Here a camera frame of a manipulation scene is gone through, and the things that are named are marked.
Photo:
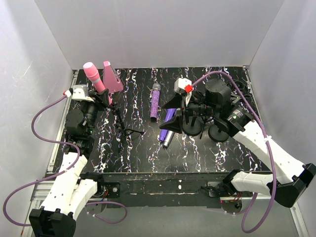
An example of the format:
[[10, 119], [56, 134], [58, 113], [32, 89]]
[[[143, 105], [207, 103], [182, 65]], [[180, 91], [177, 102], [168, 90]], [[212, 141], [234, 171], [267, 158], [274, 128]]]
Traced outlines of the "black tripod mic stand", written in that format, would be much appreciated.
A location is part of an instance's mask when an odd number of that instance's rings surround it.
[[144, 131], [139, 131], [139, 130], [130, 129], [130, 128], [125, 127], [125, 123], [121, 117], [120, 109], [116, 103], [112, 102], [109, 105], [109, 109], [110, 109], [112, 115], [114, 116], [114, 126], [117, 128], [118, 132], [121, 134], [121, 136], [124, 140], [126, 140], [127, 137], [133, 133], [138, 133], [139, 135], [145, 134]]

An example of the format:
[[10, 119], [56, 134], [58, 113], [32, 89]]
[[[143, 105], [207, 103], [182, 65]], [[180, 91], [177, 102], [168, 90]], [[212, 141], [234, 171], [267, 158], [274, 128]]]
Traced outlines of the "glitter purple microphone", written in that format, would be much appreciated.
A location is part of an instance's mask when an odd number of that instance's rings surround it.
[[159, 83], [154, 83], [153, 90], [152, 90], [151, 110], [150, 110], [151, 121], [157, 120], [160, 90], [161, 90], [161, 85]]

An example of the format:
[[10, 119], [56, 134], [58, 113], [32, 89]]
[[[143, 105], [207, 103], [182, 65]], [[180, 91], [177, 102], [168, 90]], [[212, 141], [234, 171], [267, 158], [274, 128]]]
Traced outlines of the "pink microphone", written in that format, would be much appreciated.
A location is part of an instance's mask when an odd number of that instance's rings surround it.
[[103, 81], [101, 80], [101, 76], [99, 74], [98, 69], [92, 62], [86, 62], [83, 65], [83, 70], [87, 78], [92, 82], [94, 88], [98, 93], [102, 93], [105, 90], [109, 90], [107, 87], [105, 87]]

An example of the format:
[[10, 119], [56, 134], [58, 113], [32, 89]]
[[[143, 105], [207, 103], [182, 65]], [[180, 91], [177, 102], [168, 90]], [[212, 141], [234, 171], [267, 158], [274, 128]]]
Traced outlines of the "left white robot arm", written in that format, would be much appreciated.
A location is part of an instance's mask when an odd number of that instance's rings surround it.
[[85, 86], [74, 86], [64, 95], [83, 105], [66, 116], [65, 150], [59, 174], [40, 208], [32, 209], [29, 215], [37, 237], [72, 237], [78, 215], [98, 189], [95, 180], [81, 180], [79, 176], [92, 152], [92, 132], [102, 107], [89, 96]]

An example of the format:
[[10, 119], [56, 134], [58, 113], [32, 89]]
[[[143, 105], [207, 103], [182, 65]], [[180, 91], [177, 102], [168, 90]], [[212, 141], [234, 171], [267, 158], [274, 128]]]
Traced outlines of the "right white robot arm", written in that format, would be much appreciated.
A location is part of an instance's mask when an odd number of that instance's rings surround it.
[[231, 171], [220, 191], [229, 195], [253, 192], [272, 196], [284, 207], [292, 207], [316, 175], [312, 163], [303, 164], [288, 154], [274, 140], [264, 137], [254, 116], [239, 105], [241, 97], [220, 79], [209, 80], [205, 92], [194, 90], [187, 78], [178, 78], [174, 84], [174, 96], [164, 104], [165, 109], [175, 109], [172, 119], [160, 125], [160, 129], [197, 136], [204, 130], [208, 119], [213, 124], [208, 136], [215, 142], [233, 138], [247, 147], [273, 174], [251, 174], [241, 170]]

